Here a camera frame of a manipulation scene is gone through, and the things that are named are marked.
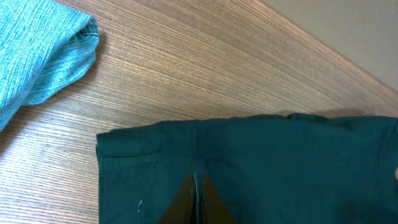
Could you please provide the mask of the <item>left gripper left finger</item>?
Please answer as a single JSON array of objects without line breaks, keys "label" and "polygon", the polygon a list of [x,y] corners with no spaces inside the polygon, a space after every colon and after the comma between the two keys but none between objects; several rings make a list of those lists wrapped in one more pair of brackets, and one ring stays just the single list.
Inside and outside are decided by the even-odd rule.
[{"label": "left gripper left finger", "polygon": [[182,183],[158,224],[194,224],[196,222],[196,185],[192,175]]}]

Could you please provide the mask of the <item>black shorts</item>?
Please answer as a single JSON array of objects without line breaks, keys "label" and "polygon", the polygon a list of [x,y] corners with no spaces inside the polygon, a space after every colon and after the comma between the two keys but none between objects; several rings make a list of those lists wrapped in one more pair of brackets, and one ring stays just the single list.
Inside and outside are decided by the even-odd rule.
[{"label": "black shorts", "polygon": [[396,223],[397,119],[163,121],[97,135],[100,223],[158,223],[208,175],[237,223]]}]

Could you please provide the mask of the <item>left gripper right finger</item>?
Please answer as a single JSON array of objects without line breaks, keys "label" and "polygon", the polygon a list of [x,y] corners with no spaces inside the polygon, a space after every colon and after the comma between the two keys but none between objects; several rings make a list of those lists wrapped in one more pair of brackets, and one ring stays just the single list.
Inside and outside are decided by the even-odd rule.
[{"label": "left gripper right finger", "polygon": [[208,175],[201,183],[200,223],[237,224]]}]

